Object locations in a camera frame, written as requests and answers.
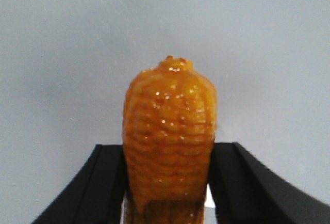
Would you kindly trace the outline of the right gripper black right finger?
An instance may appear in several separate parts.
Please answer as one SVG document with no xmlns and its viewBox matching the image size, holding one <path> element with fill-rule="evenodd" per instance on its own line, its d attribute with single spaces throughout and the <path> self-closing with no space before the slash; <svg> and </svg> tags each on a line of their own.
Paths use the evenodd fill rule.
<svg viewBox="0 0 330 224">
<path fill-rule="evenodd" d="M 217 223 L 329 223 L 329 205 L 279 177 L 237 142 L 215 143 L 208 183 Z"/>
</svg>

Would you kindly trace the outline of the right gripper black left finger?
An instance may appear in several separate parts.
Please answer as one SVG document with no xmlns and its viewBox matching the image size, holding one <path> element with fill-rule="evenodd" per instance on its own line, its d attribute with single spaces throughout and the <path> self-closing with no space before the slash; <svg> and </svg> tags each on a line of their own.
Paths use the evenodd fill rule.
<svg viewBox="0 0 330 224">
<path fill-rule="evenodd" d="M 81 170 L 34 223 L 120 223 L 128 177 L 121 145 L 96 145 Z"/>
</svg>

